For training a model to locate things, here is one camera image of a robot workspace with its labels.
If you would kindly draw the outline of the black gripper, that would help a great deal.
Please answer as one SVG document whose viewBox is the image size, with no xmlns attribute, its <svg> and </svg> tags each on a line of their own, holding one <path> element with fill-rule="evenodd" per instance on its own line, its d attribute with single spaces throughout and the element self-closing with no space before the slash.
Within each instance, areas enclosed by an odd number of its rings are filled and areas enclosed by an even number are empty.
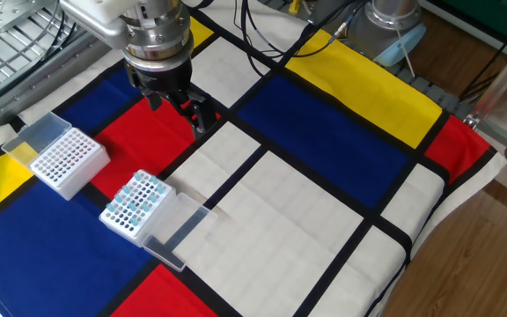
<svg viewBox="0 0 507 317">
<path fill-rule="evenodd" d="M 141 89 L 152 111 L 162 106 L 163 100 L 158 93 L 166 92 L 165 100 L 186 119 L 195 139 L 202 138 L 217 122 L 212 98 L 193 86 L 190 87 L 192 76 L 190 58 L 170 70 L 139 70 L 128 62 L 124 62 L 124 66 L 129 82 L 135 88 Z"/>
</svg>

